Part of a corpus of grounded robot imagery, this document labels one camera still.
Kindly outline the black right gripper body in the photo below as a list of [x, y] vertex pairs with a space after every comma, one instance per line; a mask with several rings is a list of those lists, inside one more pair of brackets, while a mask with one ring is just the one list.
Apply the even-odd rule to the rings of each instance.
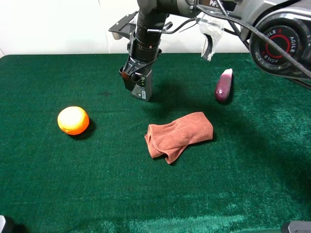
[[161, 34], [133, 32], [128, 43], [127, 70], [151, 66], [162, 54], [160, 41]]

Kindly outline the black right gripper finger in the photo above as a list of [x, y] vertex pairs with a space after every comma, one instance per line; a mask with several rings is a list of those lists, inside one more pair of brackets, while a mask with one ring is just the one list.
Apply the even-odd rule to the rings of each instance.
[[127, 90], [133, 90], [136, 83], [136, 73], [140, 72], [143, 68], [143, 64], [128, 58], [126, 63], [119, 69], [119, 74], [123, 79], [124, 86]]
[[153, 62], [150, 63], [136, 63], [135, 70], [132, 74], [132, 81], [139, 83], [143, 78], [147, 77], [151, 71]]

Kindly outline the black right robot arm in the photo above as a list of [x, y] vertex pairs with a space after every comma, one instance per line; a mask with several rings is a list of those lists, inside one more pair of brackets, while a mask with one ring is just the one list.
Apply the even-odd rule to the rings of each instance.
[[248, 48], [263, 71], [311, 85], [311, 3], [308, 0], [140, 0], [138, 20], [128, 43], [129, 56], [120, 74], [126, 88], [143, 84], [161, 51], [163, 34], [172, 34], [169, 15], [205, 27], [223, 19]]

